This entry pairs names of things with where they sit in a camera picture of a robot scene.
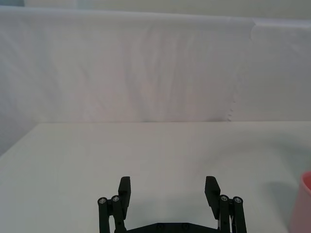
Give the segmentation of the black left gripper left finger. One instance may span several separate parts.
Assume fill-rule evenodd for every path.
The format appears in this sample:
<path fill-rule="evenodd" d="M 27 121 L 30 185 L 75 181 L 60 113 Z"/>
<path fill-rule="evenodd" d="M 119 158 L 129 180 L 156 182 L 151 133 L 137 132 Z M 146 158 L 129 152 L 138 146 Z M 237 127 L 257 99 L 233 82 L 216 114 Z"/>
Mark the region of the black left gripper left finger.
<path fill-rule="evenodd" d="M 101 197 L 98 199 L 99 209 L 99 232 L 109 233 L 110 224 L 109 218 L 112 216 L 115 222 L 115 233 L 126 233 L 127 229 L 124 224 L 126 219 L 127 209 L 131 196 L 130 177 L 125 176 L 120 180 L 118 194 L 111 199 Z"/>

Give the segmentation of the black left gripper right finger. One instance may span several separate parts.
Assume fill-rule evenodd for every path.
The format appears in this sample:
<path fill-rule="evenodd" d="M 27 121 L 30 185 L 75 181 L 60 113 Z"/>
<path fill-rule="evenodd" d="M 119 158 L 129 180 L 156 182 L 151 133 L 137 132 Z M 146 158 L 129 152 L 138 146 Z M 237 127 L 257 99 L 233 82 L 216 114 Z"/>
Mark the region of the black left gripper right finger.
<path fill-rule="evenodd" d="M 241 197 L 229 198 L 227 195 L 222 195 L 217 180 L 213 176 L 206 177 L 205 196 L 214 218 L 218 221 L 219 233 L 247 232 Z"/>

